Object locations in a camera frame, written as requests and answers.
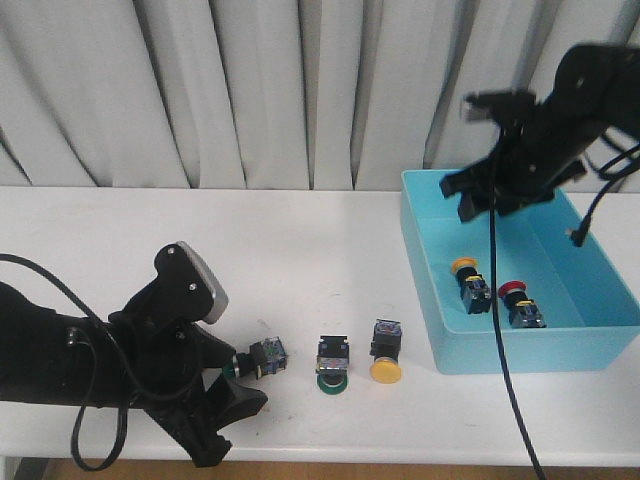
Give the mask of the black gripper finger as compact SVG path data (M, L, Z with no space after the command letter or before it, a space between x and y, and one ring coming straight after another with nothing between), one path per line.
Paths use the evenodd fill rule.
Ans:
M461 194L457 213L462 223L468 223L490 210L490 198L486 195L465 192Z
M219 465L231 442L219 435L208 417L184 402L148 407L144 412L189 455L198 468Z
M257 415L267 401L261 390L219 376L205 392L207 433L214 435L230 424Z
M468 194L476 199L489 200L493 193L488 167L467 167L446 174L441 179L439 187L445 198L460 193L461 195Z

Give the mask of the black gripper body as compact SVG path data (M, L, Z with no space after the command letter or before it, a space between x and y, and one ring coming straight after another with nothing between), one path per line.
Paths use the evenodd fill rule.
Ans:
M588 117L565 112L553 100L535 105L510 128L484 160L490 169L491 206L501 215L550 201L557 187L586 174Z
M202 385L204 369L221 367L235 352L200 326L212 300L177 242L159 251L154 268L156 277L108 316L127 359L109 406L178 402Z

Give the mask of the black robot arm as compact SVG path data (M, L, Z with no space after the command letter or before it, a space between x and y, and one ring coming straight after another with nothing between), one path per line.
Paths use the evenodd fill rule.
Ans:
M469 121L501 129L489 155L446 175L444 197L459 195L458 216L469 222L490 208L509 215L553 200L555 190L586 172L581 154L608 128L639 136L639 50L583 43L570 48L549 96L528 90L469 94Z
M234 348L207 331L228 298L204 260L185 242L156 255L156 277L107 319L83 307L77 317L1 288L1 397L5 401L113 407L116 438L104 460L119 457L128 415L143 410L198 467L219 464L229 424L256 415L265 393L207 369L222 370Z

